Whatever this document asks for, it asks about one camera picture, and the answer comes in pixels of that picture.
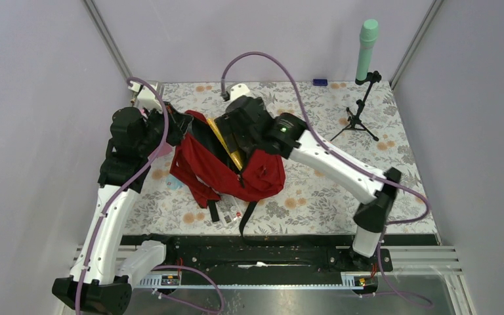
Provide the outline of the red backpack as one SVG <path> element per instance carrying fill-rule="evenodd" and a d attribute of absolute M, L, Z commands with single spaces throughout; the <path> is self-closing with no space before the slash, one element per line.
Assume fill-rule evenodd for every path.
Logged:
<path fill-rule="evenodd" d="M 201 208 L 215 210 L 221 195 L 234 196 L 249 205 L 239 223 L 240 235 L 259 201 L 275 196 L 285 184 L 285 171 L 280 156 L 258 149 L 239 170 L 219 142 L 206 117 L 187 110 L 191 117 L 186 134 L 175 146 L 170 173 L 189 187 Z"/>

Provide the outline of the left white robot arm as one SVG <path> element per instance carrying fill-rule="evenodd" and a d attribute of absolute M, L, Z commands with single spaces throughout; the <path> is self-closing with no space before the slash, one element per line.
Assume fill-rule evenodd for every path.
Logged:
<path fill-rule="evenodd" d="M 138 93 L 149 90 L 154 99 L 142 109 L 129 106 L 112 116 L 87 237 L 69 275 L 55 279 L 52 286 L 52 294 L 76 314 L 123 314 L 134 286 L 155 266 L 168 270 L 177 263 L 176 250 L 161 241 L 145 241 L 122 263 L 117 261 L 125 223 L 151 164 L 163 147 L 182 142 L 192 122 L 192 117 L 168 106 L 145 80 L 130 77 L 127 84 Z"/>

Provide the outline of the yellow notebook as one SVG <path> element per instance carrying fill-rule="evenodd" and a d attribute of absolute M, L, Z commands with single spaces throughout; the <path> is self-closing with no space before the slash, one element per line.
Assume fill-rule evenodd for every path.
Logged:
<path fill-rule="evenodd" d="M 207 118 L 207 123 L 223 145 L 227 154 L 233 161 L 234 165 L 242 170 L 244 166 L 243 153 L 237 145 L 234 135 L 230 132 L 228 127 L 219 126 L 215 119 Z"/>

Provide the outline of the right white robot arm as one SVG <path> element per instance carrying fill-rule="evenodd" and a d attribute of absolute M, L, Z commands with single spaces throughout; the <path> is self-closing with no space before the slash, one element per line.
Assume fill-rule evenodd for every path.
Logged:
<path fill-rule="evenodd" d="M 293 114 L 273 117 L 263 100 L 253 98 L 243 83 L 223 89 L 221 96 L 228 106 L 215 122 L 229 152 L 248 157 L 265 152 L 301 163 L 323 173 L 359 201 L 353 216 L 357 228 L 350 261 L 359 270 L 372 266 L 401 172 L 395 168 L 382 171 L 346 154 Z"/>

